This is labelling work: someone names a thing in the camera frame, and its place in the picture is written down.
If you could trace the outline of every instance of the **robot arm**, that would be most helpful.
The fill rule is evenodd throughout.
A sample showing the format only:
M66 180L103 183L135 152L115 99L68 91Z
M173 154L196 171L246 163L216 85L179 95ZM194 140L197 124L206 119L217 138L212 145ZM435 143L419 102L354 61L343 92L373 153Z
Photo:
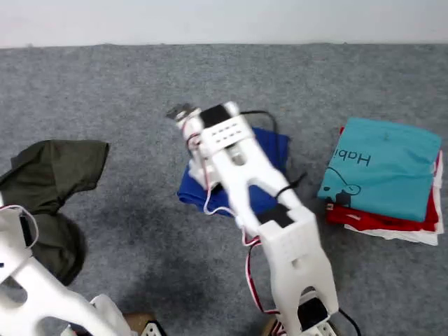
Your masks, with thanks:
M91 335L133 335L111 299L100 295L93 301L108 308L105 316L105 309L100 311L98 304L95 308L70 291L32 257L23 238L20 208L0 207L0 285L8 277L14 278L27 292L27 299L16 302L0 286L0 335L43 336L39 324L49 316L83 326ZM64 335L73 334L67 330Z
M271 165L235 103L205 111L182 106L169 116L192 153L189 174L206 190L221 183L238 227L259 237L271 272L277 319L287 335L319 335L318 327L337 312L338 303L314 214L291 189L278 195L288 182ZM277 207L257 217L250 206L250 185L278 195Z

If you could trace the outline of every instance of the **dark green cloth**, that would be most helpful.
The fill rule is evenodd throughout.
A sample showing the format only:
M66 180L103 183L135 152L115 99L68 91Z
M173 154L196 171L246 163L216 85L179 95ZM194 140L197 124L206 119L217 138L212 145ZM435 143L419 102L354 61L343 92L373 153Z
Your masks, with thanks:
M74 193L96 188L108 152L101 141L41 141L12 158L0 178L3 203L22 205L38 223L34 256L65 285L81 270L85 248L76 225L57 212Z

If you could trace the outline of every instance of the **blue cloth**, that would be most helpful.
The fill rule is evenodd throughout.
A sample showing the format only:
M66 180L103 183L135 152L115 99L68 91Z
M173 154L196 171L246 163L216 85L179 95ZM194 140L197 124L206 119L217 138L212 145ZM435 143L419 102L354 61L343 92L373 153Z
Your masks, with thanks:
M318 197L353 209L423 221L441 138L394 122L350 118Z
M271 131L266 131L264 129L253 127L255 137L258 140L261 148L266 153L267 157L271 163L279 171L285 174L286 172L286 161L288 159L288 141L289 138L286 135L275 134ZM181 187L177 192L179 200L183 203L194 204L197 208L202 211L204 207L205 199L207 198L207 192L202 189L202 186L196 182L195 179L188 175L188 165L183 173L183 178L181 182ZM251 198L251 207L253 212L256 214L262 213L265 210L269 210L277 204L277 201L268 195L263 190L255 185L249 187L249 195ZM216 209L217 207L228 207L229 201L227 193L224 189L219 191L213 191L211 194L210 202L208 208L210 211ZM218 214L228 215L225 211L218 211Z

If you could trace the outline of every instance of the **carpet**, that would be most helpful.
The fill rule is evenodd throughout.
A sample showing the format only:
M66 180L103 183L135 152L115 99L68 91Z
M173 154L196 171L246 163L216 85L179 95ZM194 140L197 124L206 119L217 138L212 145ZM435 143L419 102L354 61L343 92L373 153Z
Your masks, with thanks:
M169 335L259 335L266 317L244 279L246 249L231 219L176 197L188 153L165 112L234 100L266 109L291 137L293 179L318 217L340 306L364 335L442 335L448 328L448 236L438 247L329 226L315 198L350 116L422 127L448 153L448 45L98 45L0 50L0 171L44 139L111 145L96 190L61 212L88 245L71 289L106 293L124 312L153 310ZM269 120L249 116L255 126ZM442 207L448 216L448 188ZM254 277L271 303L261 251ZM355 335L341 317L344 335ZM61 323L44 323L56 335Z

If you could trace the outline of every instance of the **teal t-shirt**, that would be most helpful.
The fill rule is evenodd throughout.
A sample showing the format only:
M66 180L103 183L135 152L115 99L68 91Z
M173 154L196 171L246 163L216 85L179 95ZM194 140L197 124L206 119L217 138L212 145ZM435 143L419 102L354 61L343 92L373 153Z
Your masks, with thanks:
M350 118L318 197L353 209L422 222L441 138L417 127Z

